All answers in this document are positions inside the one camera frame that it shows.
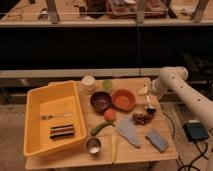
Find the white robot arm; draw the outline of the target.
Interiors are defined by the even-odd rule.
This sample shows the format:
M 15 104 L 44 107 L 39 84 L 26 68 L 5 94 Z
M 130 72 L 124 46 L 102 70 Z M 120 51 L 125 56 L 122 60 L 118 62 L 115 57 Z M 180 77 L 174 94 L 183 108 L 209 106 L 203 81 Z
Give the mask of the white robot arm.
M 187 78 L 185 67 L 163 67 L 158 77 L 147 85 L 148 92 L 160 99 L 167 90 L 172 90 L 204 127 L 213 132 L 213 101 L 192 88 Z

